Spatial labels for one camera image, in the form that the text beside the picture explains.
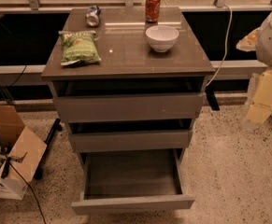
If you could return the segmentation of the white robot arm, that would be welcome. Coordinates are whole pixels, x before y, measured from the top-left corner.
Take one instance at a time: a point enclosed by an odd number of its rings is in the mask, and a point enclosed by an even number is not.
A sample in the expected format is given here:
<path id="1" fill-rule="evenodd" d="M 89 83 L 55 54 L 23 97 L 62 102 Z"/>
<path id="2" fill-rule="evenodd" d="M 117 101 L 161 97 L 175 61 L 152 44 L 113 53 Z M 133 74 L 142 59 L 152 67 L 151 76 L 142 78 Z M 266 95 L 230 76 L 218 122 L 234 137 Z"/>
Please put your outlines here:
<path id="1" fill-rule="evenodd" d="M 241 51 L 255 51 L 259 62 L 272 66 L 272 12 L 260 27 L 242 38 L 236 48 Z"/>

